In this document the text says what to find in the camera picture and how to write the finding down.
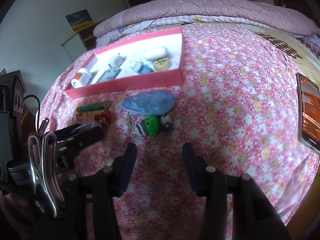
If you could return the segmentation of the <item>blue yellow picture book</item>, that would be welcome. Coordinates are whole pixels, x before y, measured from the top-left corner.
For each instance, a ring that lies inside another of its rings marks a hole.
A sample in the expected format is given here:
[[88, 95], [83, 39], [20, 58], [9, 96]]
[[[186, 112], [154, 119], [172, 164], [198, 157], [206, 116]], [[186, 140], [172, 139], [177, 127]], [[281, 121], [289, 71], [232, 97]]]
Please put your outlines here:
[[73, 32], [79, 31], [94, 23], [86, 9], [66, 15], [65, 19]]

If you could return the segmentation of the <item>green toy figure keychain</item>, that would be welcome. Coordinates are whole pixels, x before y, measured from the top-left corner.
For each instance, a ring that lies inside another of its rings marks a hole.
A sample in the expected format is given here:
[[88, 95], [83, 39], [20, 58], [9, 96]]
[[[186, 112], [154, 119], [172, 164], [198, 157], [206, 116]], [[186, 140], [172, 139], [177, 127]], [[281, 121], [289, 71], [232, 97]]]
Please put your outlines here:
[[137, 122], [132, 129], [132, 132], [141, 137], [154, 136], [160, 132], [172, 130], [172, 120], [170, 115], [149, 115]]

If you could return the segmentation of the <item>silver metal clamp right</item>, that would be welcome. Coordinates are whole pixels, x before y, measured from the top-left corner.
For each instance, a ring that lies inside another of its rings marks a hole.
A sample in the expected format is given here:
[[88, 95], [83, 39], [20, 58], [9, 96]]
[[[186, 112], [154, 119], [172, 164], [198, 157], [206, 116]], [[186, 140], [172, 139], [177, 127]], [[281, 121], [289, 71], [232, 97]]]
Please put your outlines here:
[[35, 203], [40, 210], [54, 218], [65, 213], [65, 200], [57, 180], [57, 138], [53, 132], [42, 137], [31, 133], [28, 152]]

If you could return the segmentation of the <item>red strawberry charm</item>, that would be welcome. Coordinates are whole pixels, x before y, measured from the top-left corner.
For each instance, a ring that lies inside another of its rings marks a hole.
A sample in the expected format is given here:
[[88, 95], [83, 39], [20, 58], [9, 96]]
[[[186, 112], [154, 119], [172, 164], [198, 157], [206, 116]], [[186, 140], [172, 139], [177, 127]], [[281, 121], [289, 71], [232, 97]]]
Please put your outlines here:
[[94, 119], [105, 127], [110, 126], [115, 121], [115, 117], [110, 112], [102, 112], [97, 114], [94, 116]]

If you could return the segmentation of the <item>white oval case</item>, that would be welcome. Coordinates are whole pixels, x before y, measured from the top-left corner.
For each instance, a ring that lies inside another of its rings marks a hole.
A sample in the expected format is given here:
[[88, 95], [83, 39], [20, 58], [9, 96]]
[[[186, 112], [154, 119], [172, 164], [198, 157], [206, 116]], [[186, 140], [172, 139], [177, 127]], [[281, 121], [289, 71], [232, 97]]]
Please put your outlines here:
[[167, 54], [168, 50], [164, 46], [155, 47], [145, 51], [144, 59], [146, 59], [146, 61], [155, 61], [157, 59], [166, 57]]

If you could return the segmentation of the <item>white bedside shelf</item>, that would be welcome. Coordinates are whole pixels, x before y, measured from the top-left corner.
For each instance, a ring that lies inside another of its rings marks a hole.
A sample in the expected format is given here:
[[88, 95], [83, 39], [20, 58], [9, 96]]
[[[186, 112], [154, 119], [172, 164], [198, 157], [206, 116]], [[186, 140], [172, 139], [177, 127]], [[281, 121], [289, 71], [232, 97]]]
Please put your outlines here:
[[97, 46], [97, 38], [93, 35], [93, 31], [95, 27], [103, 21], [104, 20], [94, 22], [83, 29], [75, 31], [70, 37], [60, 44], [73, 62], [84, 53]]

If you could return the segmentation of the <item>yellow chess piece disc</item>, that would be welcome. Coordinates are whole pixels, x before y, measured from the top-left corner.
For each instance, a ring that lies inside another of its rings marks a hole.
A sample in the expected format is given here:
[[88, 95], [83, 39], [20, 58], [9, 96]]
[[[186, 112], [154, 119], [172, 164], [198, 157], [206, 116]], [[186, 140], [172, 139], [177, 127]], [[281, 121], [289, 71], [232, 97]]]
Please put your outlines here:
[[171, 67], [171, 62], [167, 57], [157, 59], [153, 62], [153, 68], [157, 72], [169, 70], [170, 67]]

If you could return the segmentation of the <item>black smartphone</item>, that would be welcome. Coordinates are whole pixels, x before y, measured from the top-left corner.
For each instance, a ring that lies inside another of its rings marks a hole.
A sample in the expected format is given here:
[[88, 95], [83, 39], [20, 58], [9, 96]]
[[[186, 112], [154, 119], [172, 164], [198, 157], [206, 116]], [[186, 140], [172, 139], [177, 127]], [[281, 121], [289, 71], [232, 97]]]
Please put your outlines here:
[[297, 73], [298, 141], [319, 155], [319, 87], [306, 76]]

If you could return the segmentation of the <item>purple quilted duvet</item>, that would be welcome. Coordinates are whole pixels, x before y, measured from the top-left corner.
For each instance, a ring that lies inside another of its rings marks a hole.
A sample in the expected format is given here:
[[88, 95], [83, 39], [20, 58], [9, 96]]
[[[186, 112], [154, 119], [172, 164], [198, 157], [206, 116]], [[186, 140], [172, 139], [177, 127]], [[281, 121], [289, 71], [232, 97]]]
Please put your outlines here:
[[125, 25], [183, 15], [241, 17], [295, 35], [319, 35], [319, 27], [296, 10], [248, 0], [151, 1], [123, 10], [104, 20], [95, 27], [93, 35], [102, 37]]

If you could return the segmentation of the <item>blue correction tape dispenser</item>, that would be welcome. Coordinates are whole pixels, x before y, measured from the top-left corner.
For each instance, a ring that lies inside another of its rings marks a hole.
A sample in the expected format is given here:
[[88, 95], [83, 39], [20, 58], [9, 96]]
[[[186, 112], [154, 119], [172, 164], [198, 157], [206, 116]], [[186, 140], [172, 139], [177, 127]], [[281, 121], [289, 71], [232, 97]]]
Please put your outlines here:
[[121, 103], [123, 109], [141, 115], [163, 115], [171, 111], [174, 105], [173, 93], [165, 89], [141, 92]]

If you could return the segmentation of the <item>grey power adapter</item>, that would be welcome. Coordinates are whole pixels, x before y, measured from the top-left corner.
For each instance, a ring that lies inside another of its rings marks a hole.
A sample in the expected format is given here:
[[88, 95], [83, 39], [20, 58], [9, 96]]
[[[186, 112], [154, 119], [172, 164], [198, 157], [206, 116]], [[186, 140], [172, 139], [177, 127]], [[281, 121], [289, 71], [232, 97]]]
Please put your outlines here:
[[114, 80], [120, 72], [120, 68], [107, 68], [103, 72], [103, 74], [101, 74], [101, 76], [97, 79], [96, 83]]

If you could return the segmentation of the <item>wooden puzzle block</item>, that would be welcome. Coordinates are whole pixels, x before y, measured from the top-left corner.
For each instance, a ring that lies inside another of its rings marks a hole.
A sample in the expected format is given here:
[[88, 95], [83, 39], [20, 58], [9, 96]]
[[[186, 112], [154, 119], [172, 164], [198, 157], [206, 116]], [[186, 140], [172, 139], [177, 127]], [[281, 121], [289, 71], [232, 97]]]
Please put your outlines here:
[[78, 112], [76, 109], [76, 117], [78, 120], [84, 119], [94, 119], [94, 116], [100, 114], [102, 112], [108, 112], [109, 108], [113, 105], [112, 100], [107, 100], [103, 102], [96, 102], [96, 103], [104, 103], [104, 109], [97, 110], [97, 111], [90, 111], [90, 112]]

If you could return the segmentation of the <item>white usb charger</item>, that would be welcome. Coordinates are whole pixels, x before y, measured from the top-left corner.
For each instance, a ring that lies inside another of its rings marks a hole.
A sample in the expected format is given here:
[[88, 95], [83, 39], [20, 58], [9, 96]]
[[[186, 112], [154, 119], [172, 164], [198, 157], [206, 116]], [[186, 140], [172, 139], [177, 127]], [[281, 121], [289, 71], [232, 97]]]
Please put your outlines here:
[[119, 69], [120, 66], [124, 63], [124, 61], [126, 60], [125, 56], [121, 56], [120, 54], [114, 55], [112, 56], [109, 60], [107, 65], [110, 68], [117, 68]]

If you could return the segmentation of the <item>dark wooden headboard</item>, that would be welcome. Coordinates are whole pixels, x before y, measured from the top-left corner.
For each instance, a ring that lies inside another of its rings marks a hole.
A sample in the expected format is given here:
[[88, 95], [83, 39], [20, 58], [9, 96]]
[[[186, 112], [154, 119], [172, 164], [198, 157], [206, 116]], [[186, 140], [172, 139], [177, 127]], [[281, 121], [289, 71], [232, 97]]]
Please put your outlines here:
[[313, 20], [313, 22], [319, 27], [319, 20], [306, 0], [273, 0], [275, 6], [284, 7], [301, 12], [306, 17]]

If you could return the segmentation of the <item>pink floral bed sheet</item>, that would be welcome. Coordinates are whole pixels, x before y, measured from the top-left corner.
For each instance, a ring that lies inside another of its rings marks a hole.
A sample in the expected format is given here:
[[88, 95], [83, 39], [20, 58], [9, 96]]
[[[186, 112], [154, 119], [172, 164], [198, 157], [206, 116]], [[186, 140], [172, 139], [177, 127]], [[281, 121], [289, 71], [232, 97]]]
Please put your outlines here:
[[190, 187], [181, 156], [185, 142], [226, 174], [250, 174], [288, 223], [319, 166], [319, 156], [297, 139], [296, 82], [298, 72], [319, 82], [319, 59], [299, 40], [254, 26], [193, 23], [182, 31], [184, 85], [170, 88], [176, 99], [171, 132], [132, 133], [138, 116], [121, 107], [131, 90], [71, 99], [65, 88], [89, 53], [56, 79], [40, 117], [57, 130], [76, 123], [77, 107], [113, 101], [115, 122], [103, 141], [79, 154], [74, 172], [94, 174], [128, 142], [136, 144], [129, 188], [114, 201], [123, 239], [197, 239], [205, 200]]

